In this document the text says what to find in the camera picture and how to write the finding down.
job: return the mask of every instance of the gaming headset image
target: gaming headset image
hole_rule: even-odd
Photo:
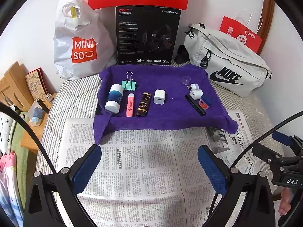
[[[146,31],[143,33],[142,42],[145,45],[147,42],[147,33]],[[151,48],[150,51],[137,51],[138,54],[149,53],[156,51],[160,52],[162,50],[170,49],[173,45],[172,41],[172,30],[168,25],[164,25],[159,29],[155,29],[151,35],[151,41],[149,46]]]

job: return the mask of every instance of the miniso bag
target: miniso bag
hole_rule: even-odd
[[[99,15],[87,0],[59,0],[54,58],[61,78],[75,80],[116,63],[114,45]]]
[[[210,81],[246,97],[271,78],[265,61],[236,38],[203,24],[189,27],[184,45],[190,62],[203,67]]]

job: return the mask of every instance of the pink highlighter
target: pink highlighter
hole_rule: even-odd
[[[129,94],[127,101],[126,116],[132,117],[133,113],[134,113],[134,94]]]

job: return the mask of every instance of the wooden frame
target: wooden frame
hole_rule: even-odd
[[[274,10],[275,10],[274,0],[264,0],[262,14],[261,14],[261,16],[263,18],[263,23],[262,23],[260,30],[257,33],[257,35],[262,38],[260,48],[257,52],[258,55],[261,54],[264,44],[266,42],[270,27],[272,25],[272,18],[274,16]]]

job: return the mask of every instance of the purple towel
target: purple towel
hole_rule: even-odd
[[[121,84],[126,80],[126,73],[133,73],[136,90],[125,90],[120,112],[111,114],[104,109],[110,88],[113,84]],[[189,127],[216,127],[230,133],[237,131],[237,123],[232,120],[223,107],[215,90],[211,86],[206,71],[194,65],[183,67],[124,65],[111,66],[99,73],[102,83],[98,92],[99,112],[94,117],[94,137],[96,144],[104,135],[117,130],[178,130]],[[182,76],[189,76],[191,83],[197,83],[203,93],[212,100],[205,116],[200,116],[188,103],[184,95],[189,93],[186,85],[181,82]],[[164,105],[154,104],[156,89],[166,91]],[[151,103],[146,117],[135,117],[142,94],[152,94]],[[134,117],[126,117],[128,94],[134,93]]]

